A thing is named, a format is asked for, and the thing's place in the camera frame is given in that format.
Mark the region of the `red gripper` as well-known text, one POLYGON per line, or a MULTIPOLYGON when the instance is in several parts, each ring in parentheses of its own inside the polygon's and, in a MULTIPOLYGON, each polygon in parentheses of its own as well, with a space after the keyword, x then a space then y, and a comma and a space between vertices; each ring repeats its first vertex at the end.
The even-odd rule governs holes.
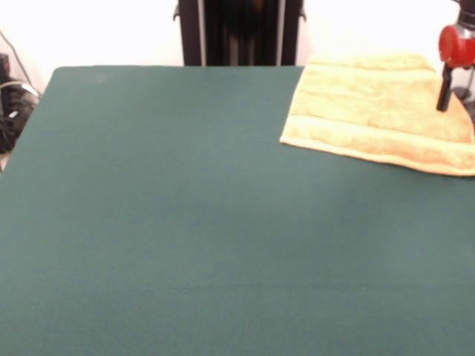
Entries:
POLYGON ((474 65, 474 34, 457 24, 444 27, 439 35, 439 56, 447 67, 442 71, 436 109, 446 111, 451 99, 453 69, 474 65))

